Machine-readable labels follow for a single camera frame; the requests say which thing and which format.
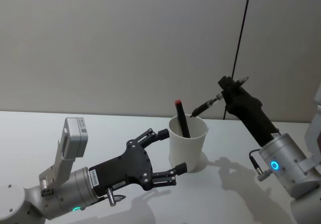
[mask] pen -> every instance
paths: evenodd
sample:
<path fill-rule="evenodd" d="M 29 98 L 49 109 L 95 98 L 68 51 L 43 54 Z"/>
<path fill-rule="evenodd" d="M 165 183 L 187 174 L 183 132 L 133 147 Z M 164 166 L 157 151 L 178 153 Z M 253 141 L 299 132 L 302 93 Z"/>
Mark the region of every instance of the pen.
<path fill-rule="evenodd" d="M 181 127 L 182 130 L 182 135 L 184 138 L 190 138 L 190 131 L 189 131 L 189 127 L 187 126 L 187 121 L 186 121 L 186 117 L 185 117 L 185 113 L 184 113 L 184 109 L 183 109 L 183 105 L 182 105 L 182 101 L 181 100 L 176 100 L 175 101 L 175 106 L 176 106 L 176 111 L 177 111 L 177 118 L 179 121 L 179 125 Z"/>
<path fill-rule="evenodd" d="M 249 77 L 241 78 L 240 80 L 237 80 L 235 82 L 234 87 L 240 87 L 244 82 L 246 82 L 249 79 Z M 190 117 L 196 117 L 200 115 L 202 112 L 207 110 L 209 107 L 211 107 L 215 102 L 221 100 L 223 98 L 223 91 L 221 91 L 218 95 L 215 96 L 215 98 L 208 100 L 207 102 L 203 103 L 201 106 L 197 107 L 193 110 L 192 115 Z"/>

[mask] green led light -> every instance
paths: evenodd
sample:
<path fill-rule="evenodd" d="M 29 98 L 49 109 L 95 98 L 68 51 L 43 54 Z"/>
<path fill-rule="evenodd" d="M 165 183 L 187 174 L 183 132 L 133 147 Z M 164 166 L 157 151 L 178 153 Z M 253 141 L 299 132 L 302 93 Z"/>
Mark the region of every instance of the green led light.
<path fill-rule="evenodd" d="M 76 210 L 79 210 L 79 209 L 80 209 L 80 207 L 75 207 L 75 208 L 72 209 L 72 211 L 76 211 Z"/>

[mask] gray wall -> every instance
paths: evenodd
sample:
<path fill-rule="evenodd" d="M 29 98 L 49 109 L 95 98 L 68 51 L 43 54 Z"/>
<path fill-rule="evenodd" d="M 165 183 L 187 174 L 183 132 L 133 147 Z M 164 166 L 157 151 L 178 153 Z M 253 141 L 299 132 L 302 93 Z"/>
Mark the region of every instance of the gray wall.
<path fill-rule="evenodd" d="M 180 98 L 190 112 L 231 75 L 245 2 L 0 0 L 0 110 L 172 116 Z M 273 120 L 314 113 L 320 4 L 250 0 L 235 77 Z"/>

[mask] cup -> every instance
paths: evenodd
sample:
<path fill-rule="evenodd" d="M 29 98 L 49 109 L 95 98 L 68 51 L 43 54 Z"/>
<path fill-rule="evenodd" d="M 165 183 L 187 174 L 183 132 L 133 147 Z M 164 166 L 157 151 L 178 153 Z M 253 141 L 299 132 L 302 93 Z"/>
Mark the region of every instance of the cup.
<path fill-rule="evenodd" d="M 175 166 L 186 162 L 187 171 L 194 170 L 199 162 L 205 136 L 209 130 L 206 123 L 200 117 L 185 115 L 190 131 L 190 138 L 184 138 L 179 126 L 177 116 L 169 123 L 170 132 L 170 163 Z"/>

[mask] table surface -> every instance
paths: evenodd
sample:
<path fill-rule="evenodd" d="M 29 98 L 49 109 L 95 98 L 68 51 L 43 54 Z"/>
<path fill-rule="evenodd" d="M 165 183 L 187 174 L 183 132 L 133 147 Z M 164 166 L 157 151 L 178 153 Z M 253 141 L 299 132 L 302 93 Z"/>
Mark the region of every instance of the table surface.
<path fill-rule="evenodd" d="M 84 117 L 89 140 L 83 158 L 73 170 L 91 167 L 118 155 L 125 144 L 148 128 L 168 127 L 169 118 L 96 116 L 72 114 L 17 113 L 0 111 L 2 151 L 0 185 L 15 183 L 30 188 L 39 185 L 39 174 L 53 164 L 57 140 L 66 117 Z M 130 185 L 115 192 L 127 199 L 110 207 L 100 202 L 85 211 L 75 211 L 47 221 L 47 224 L 290 224 L 287 195 L 275 176 L 264 182 L 248 159 L 258 148 L 240 121 L 205 120 L 209 127 L 203 153 L 195 173 L 177 178 L 177 185 L 144 192 Z M 304 134 L 308 124 L 275 123 L 289 133 L 307 154 Z M 169 140 L 147 148 L 154 172 L 171 168 Z M 259 163 L 266 167 L 261 158 Z"/>

